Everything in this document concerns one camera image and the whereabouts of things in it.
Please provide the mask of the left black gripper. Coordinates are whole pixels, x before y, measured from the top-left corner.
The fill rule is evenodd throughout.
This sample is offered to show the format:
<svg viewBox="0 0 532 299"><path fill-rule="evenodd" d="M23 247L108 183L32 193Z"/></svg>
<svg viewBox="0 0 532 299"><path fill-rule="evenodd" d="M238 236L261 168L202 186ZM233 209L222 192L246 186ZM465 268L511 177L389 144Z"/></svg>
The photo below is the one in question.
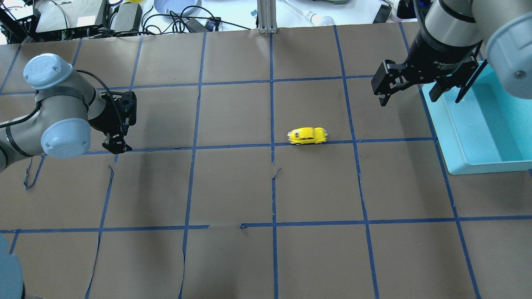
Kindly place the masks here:
<svg viewBox="0 0 532 299"><path fill-rule="evenodd" d="M122 130L121 115L116 112L101 112L97 117L90 119L89 124L97 131L105 134L102 147L112 154L122 154L133 150L126 144Z"/></svg>

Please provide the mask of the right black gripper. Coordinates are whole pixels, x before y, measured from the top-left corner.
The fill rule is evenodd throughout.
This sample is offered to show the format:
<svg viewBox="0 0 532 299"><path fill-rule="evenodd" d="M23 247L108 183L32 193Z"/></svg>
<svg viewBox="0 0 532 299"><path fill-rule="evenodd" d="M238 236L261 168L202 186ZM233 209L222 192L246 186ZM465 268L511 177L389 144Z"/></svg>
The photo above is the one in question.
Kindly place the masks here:
<svg viewBox="0 0 532 299"><path fill-rule="evenodd" d="M409 63L395 63L386 59L380 63L371 79L374 95L379 97L381 107L388 104L394 93L404 91L413 85L432 84L429 98L432 103L453 88L464 88L480 72L480 64L474 59L465 59L457 67L444 70L434 63L422 63L414 66Z"/></svg>

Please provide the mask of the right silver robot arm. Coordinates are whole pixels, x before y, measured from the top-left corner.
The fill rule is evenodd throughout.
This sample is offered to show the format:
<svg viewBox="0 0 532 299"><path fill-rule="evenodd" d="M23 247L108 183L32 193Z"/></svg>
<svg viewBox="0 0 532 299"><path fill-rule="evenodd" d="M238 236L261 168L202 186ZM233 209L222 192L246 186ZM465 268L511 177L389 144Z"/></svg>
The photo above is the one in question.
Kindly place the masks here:
<svg viewBox="0 0 532 299"><path fill-rule="evenodd" d="M491 66L511 96L531 98L530 0L408 0L420 23L403 63L384 60L371 80L386 106L413 85L433 85L432 102L454 87L462 101L480 73Z"/></svg>

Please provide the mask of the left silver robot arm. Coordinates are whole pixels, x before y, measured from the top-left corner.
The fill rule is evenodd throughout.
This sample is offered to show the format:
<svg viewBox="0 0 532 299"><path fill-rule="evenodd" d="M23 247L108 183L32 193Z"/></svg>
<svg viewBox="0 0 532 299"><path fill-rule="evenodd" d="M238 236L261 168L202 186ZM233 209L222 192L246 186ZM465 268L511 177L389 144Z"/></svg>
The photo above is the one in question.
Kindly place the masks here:
<svg viewBox="0 0 532 299"><path fill-rule="evenodd" d="M28 115L1 124L0 167L46 154L55 158L84 155L91 147L91 131L104 135L102 147L112 154L132 150L125 142L135 125L137 97L133 91L99 92L60 56L33 57L23 76L35 90L35 107Z"/></svg>

